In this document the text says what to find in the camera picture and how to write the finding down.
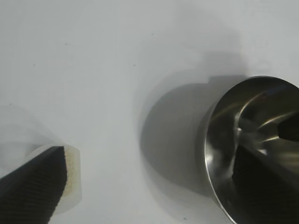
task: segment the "cylindrical object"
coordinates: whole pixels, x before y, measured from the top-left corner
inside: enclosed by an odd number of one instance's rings
[[[299,128],[292,125],[298,99],[299,89],[287,81],[252,77],[224,93],[203,119],[199,171],[232,222],[299,223]]]

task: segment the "black object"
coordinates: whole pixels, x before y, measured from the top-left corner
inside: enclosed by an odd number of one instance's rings
[[[47,224],[67,181],[64,147],[51,147],[0,179],[0,224]]]
[[[299,190],[243,147],[237,149],[232,180],[251,223],[299,223]]]

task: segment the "shiny metal surface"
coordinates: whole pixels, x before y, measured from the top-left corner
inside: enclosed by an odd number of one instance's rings
[[[197,160],[237,224],[299,223],[299,89],[274,77],[236,84],[206,114]]]

